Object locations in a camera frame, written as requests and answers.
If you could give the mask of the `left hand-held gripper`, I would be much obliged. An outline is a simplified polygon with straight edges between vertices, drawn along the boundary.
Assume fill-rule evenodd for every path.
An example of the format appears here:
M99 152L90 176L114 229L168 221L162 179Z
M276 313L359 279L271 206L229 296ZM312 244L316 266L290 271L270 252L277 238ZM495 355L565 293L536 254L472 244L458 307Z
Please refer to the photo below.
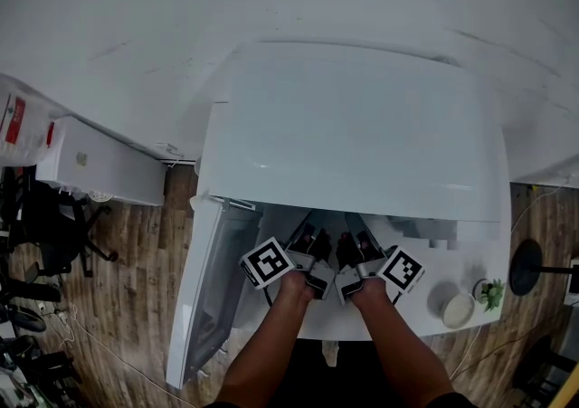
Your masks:
M256 290L265 289L294 270L305 274L316 299L325 299L335 278L327 263L332 245L325 229L326 218L323 211L310 211L291 235L289 248L269 238L243 255L239 264L251 285Z

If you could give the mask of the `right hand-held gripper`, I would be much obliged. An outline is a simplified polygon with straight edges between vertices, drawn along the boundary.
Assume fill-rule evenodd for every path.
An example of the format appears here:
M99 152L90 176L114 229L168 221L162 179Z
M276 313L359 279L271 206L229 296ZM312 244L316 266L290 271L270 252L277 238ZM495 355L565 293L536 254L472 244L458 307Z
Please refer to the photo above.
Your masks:
M364 281L379 278L394 285L399 294L407 294L425 272L424 267L401 246L385 253L359 213L345 213L347 231L337 243L337 261L342 269L337 275L340 303L364 286Z

